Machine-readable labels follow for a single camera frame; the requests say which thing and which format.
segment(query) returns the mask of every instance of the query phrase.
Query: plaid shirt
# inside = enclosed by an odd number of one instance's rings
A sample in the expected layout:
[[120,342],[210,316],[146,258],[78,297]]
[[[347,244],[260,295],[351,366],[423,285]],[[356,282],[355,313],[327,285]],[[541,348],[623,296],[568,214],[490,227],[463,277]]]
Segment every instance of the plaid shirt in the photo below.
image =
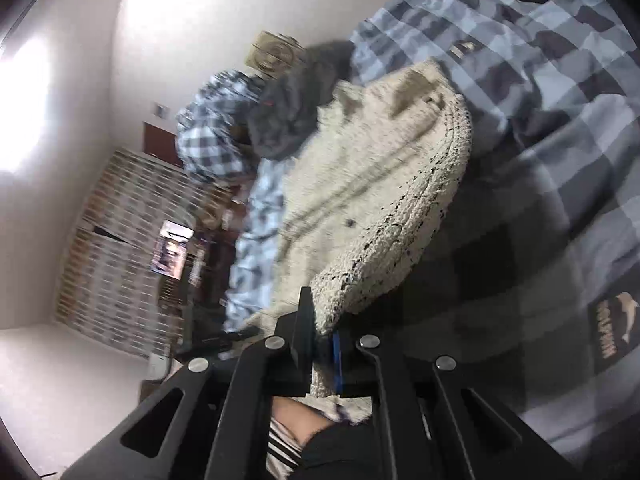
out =
[[176,115],[175,140],[184,169],[200,182],[232,182],[255,174],[255,163],[244,156],[229,128],[246,125],[260,99],[264,83],[237,70],[211,77],[193,102]]
[[351,41],[361,84],[435,58],[474,125],[465,178],[402,288],[405,351],[467,363],[606,476],[631,459],[608,442],[639,436],[623,422],[640,413],[640,312],[625,299],[640,300],[637,46],[605,0],[392,0]]

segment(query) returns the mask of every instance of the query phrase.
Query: wall outlet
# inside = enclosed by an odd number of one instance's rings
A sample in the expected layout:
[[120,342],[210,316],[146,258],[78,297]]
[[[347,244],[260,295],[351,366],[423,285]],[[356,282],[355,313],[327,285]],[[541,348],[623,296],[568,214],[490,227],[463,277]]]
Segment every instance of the wall outlet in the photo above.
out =
[[160,119],[166,119],[169,116],[169,108],[166,106],[154,103],[154,115]]

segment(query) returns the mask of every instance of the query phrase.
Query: skin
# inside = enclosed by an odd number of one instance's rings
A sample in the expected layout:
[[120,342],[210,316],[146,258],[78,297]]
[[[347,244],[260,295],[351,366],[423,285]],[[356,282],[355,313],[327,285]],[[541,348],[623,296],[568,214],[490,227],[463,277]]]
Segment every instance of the skin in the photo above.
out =
[[291,432],[300,447],[305,447],[312,436],[333,424],[328,418],[287,397],[273,397],[271,414]]

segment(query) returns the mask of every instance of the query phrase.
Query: white wall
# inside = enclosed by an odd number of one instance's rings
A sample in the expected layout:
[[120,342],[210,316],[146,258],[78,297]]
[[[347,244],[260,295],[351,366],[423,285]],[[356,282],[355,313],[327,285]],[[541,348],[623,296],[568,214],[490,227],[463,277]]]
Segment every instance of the white wall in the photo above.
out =
[[113,149],[109,99],[119,3],[38,0],[0,60],[0,328],[52,315],[68,232]]
[[[386,1],[122,0],[113,57],[114,140],[140,150],[143,121],[175,131],[173,116],[209,75],[244,68],[261,30],[302,45],[348,38]],[[169,106],[171,120],[155,118],[153,102]]]
[[146,361],[57,324],[0,331],[0,416],[39,475],[68,467],[138,403]]

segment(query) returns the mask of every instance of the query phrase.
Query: blue plaid fabric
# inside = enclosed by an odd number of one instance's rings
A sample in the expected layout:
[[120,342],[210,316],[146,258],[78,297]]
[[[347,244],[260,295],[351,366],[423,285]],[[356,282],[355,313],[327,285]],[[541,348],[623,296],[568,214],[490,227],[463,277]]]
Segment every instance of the blue plaid fabric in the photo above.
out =
[[402,287],[405,351],[466,363],[606,478],[640,438],[638,47],[605,0],[391,0],[351,41],[361,84],[435,58],[474,126]]
[[282,179],[289,165],[290,160],[264,158],[258,166],[229,273],[225,330],[238,330],[251,314],[269,306],[278,229],[284,216]]
[[175,140],[184,169],[200,182],[233,182],[255,174],[256,162],[243,155],[229,133],[246,126],[264,83],[238,70],[213,75],[194,101],[176,115]]

